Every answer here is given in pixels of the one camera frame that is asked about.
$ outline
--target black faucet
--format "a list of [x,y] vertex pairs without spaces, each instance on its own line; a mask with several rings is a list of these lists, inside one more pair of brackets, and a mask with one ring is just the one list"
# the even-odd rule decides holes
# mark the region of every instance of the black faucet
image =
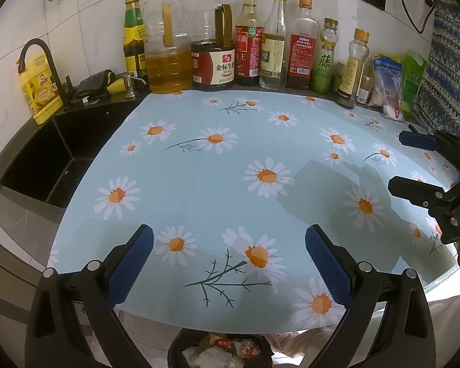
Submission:
[[51,56],[51,51],[49,50],[48,45],[43,40],[31,39],[25,44],[24,48],[21,51],[21,57],[18,60],[18,73],[21,74],[25,71],[25,54],[27,53],[29,47],[34,44],[40,46],[46,54],[46,60],[48,61],[49,68],[51,69],[51,73],[53,75],[53,79],[58,87],[58,92],[60,94],[60,98],[63,102],[65,110],[70,109],[71,98],[74,94],[74,88],[71,85],[70,77],[67,76],[67,90],[65,90],[61,84],[60,76],[58,76],[58,72],[56,71],[56,67],[53,62],[53,57]]

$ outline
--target metal screw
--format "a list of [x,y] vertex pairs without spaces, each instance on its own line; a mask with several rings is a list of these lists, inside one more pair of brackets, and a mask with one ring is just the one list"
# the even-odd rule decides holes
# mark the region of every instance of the metal screw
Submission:
[[361,263],[359,263],[359,264],[358,264],[358,267],[359,267],[359,269],[362,270],[363,272],[370,272],[371,269],[373,268],[373,267],[371,266],[371,264],[370,264],[370,263],[367,263],[367,262],[361,262]]
[[45,278],[49,278],[53,274],[54,274],[54,270],[51,267],[43,271],[43,277]]
[[415,279],[415,277],[417,277],[417,272],[415,272],[412,268],[408,268],[408,269],[406,270],[406,275],[407,275],[409,278]]
[[89,271],[96,271],[100,266],[101,262],[99,262],[98,260],[92,260],[91,262],[89,262],[89,264],[87,264],[87,269]]

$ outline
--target yellow detergent bottle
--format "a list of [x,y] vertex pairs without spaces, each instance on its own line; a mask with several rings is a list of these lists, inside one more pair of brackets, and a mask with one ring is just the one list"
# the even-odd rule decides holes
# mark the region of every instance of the yellow detergent bottle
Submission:
[[58,92],[61,84],[54,82],[46,55],[41,53],[31,58],[18,77],[33,119],[42,125],[63,106]]

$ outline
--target light blue tablecloth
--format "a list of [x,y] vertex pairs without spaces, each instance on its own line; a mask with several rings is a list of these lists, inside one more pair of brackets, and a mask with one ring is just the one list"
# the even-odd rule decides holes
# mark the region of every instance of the light blue tablecloth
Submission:
[[410,266],[423,284],[455,264],[427,210],[386,188],[395,175],[445,189],[458,176],[437,153],[402,146],[407,129],[297,95],[151,94],[82,179],[51,265],[80,270],[148,224],[155,247],[122,309],[233,333],[337,323],[344,308],[305,250],[310,225],[357,261]]

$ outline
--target blue gripper pad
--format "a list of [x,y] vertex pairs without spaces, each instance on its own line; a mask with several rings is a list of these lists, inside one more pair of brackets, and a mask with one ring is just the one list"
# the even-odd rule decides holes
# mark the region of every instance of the blue gripper pad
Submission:
[[307,229],[305,247],[310,257],[324,279],[334,301],[348,309],[353,302],[351,279],[329,245],[332,246],[332,243],[317,224]]
[[128,297],[153,249],[153,230],[147,225],[140,226],[127,245],[131,247],[108,279],[109,293],[106,301],[110,309]]
[[402,131],[399,134],[399,141],[402,145],[425,151],[435,151],[437,147],[436,137],[411,131]]

